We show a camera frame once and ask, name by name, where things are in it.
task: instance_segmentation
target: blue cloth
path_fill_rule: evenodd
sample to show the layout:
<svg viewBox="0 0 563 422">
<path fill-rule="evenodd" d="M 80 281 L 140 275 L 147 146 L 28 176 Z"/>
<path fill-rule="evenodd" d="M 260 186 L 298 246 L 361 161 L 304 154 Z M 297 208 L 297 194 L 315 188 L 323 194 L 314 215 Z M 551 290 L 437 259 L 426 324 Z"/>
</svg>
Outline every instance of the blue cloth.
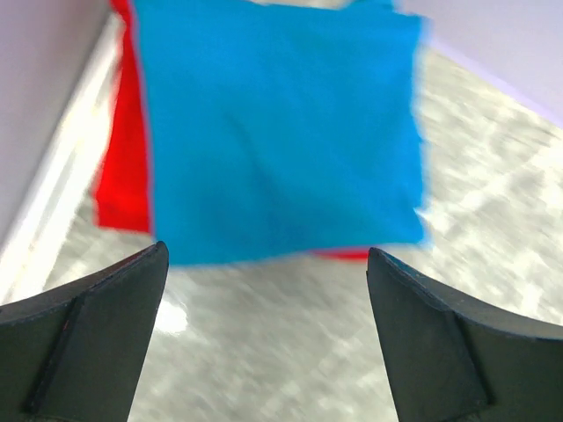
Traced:
<svg viewBox="0 0 563 422">
<path fill-rule="evenodd" d="M 421 19 L 246 0 L 134 0 L 171 264 L 417 244 Z"/>
</svg>

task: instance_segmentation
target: gray marble floor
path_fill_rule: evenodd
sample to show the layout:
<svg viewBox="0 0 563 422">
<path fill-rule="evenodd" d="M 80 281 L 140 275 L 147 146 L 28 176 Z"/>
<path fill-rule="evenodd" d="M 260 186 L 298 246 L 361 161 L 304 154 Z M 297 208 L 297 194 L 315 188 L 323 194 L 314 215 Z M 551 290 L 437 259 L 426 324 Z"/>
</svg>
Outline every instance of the gray marble floor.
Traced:
<svg viewBox="0 0 563 422">
<path fill-rule="evenodd" d="M 393 252 L 563 324 L 563 132 L 440 55 L 422 68 L 434 243 Z M 48 286 L 149 242 L 93 227 L 86 198 Z M 396 421 L 365 266 L 302 256 L 171 271 L 130 420 Z"/>
</svg>

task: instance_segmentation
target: red fabric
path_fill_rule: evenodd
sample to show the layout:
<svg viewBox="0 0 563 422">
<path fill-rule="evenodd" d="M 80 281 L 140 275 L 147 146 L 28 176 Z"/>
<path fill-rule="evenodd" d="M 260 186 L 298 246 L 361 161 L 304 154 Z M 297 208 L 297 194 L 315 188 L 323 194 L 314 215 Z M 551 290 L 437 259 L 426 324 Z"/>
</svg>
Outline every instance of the red fabric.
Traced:
<svg viewBox="0 0 563 422">
<path fill-rule="evenodd" d="M 100 227 L 151 232 L 148 141 L 133 42 L 133 14 L 128 0 L 111 0 L 124 22 L 121 80 L 113 129 L 94 193 Z M 365 250 L 315 251 L 319 256 L 365 260 Z"/>
</svg>

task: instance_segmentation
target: white wall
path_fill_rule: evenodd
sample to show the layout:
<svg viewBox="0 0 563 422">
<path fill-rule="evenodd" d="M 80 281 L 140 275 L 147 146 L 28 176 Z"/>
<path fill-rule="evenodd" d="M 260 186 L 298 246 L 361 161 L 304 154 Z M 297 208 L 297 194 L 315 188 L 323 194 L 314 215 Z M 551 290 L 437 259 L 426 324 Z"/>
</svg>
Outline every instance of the white wall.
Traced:
<svg viewBox="0 0 563 422">
<path fill-rule="evenodd" d="M 563 125 L 563 1 L 397 0 L 431 19 L 435 46 Z"/>
<path fill-rule="evenodd" d="M 0 244 L 108 10 L 106 0 L 0 1 Z"/>
</svg>

